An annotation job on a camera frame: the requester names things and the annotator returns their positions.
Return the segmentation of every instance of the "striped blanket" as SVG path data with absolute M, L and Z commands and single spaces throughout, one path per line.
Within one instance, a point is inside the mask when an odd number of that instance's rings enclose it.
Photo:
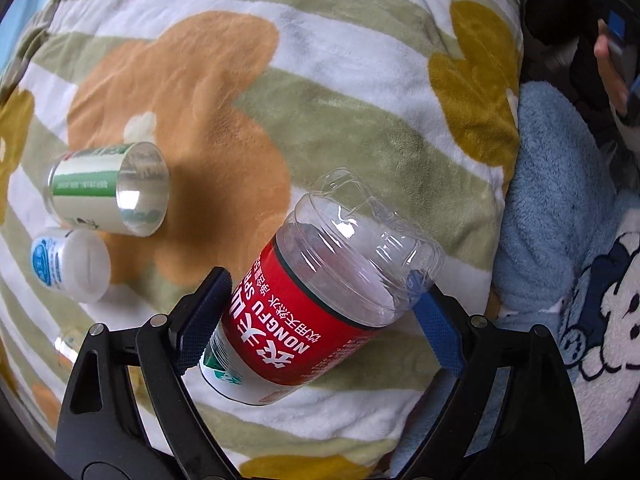
M 168 312 L 212 266 L 239 279 L 308 185 L 347 166 L 447 256 L 438 280 L 484 312 L 518 149 L 518 0 L 50 0 L 0 86 L 0 336 L 5 378 L 53 439 L 94 322 Z M 151 140 L 172 178 L 149 238 L 104 235 L 106 297 L 40 287 L 47 165 L 68 147 Z M 272 406 L 185 382 L 244 476 L 366 478 L 437 371 L 409 314 Z M 139 375 L 151 442 L 169 451 Z

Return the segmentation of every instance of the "plastic cup with green label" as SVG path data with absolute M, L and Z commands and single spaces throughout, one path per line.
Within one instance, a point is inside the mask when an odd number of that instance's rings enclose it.
M 169 171 L 151 142 L 70 152 L 49 171 L 44 197 L 61 224 L 151 236 L 166 214 Z

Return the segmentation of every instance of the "blue label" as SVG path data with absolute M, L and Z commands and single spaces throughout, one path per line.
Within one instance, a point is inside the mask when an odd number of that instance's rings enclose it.
M 49 269 L 49 251 L 47 242 L 42 240 L 33 250 L 31 255 L 31 265 L 36 275 L 47 286 L 51 286 L 51 270 Z

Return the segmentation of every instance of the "red bottle label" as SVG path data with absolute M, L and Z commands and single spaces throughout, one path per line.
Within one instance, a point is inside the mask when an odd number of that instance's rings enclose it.
M 234 291 L 222 328 L 252 370 L 289 386 L 318 377 L 380 330 L 345 318 L 308 290 L 275 237 Z

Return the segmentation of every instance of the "person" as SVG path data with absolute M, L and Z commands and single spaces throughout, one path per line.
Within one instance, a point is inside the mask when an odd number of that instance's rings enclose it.
M 640 160 L 640 128 L 625 124 L 628 89 L 593 49 L 616 126 Z M 573 105 L 544 82 L 521 87 L 520 152 L 494 263 L 497 325 L 549 327 L 574 385 L 585 459 L 610 437 L 640 384 L 640 196 L 617 190 Z

